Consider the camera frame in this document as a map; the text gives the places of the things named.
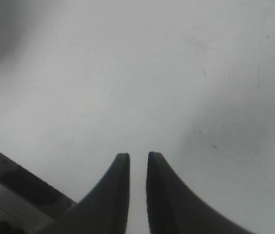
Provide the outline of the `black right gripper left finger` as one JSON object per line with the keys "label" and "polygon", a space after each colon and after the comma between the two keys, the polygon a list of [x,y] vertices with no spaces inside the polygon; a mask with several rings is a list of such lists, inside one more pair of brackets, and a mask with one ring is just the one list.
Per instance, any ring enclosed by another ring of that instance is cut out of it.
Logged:
{"label": "black right gripper left finger", "polygon": [[117,154],[99,183],[39,234],[124,234],[130,200],[130,156]]}

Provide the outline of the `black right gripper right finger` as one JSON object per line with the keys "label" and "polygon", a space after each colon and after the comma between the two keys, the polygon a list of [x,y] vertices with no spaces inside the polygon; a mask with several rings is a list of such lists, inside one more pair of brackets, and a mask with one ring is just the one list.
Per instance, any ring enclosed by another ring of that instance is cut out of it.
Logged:
{"label": "black right gripper right finger", "polygon": [[249,233],[193,193],[158,152],[148,154],[146,196],[152,234]]}

